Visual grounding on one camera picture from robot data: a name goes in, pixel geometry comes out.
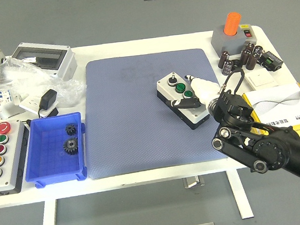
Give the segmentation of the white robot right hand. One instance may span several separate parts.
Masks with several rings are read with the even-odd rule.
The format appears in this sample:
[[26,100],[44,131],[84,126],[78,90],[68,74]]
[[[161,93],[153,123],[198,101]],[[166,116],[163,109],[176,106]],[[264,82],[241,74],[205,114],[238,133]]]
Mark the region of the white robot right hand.
[[218,93],[220,91],[220,85],[218,85],[218,83],[191,75],[185,75],[185,78],[189,80],[195,97],[167,100],[165,104],[169,107],[179,109],[198,108],[202,104],[208,107],[211,102],[219,97]]

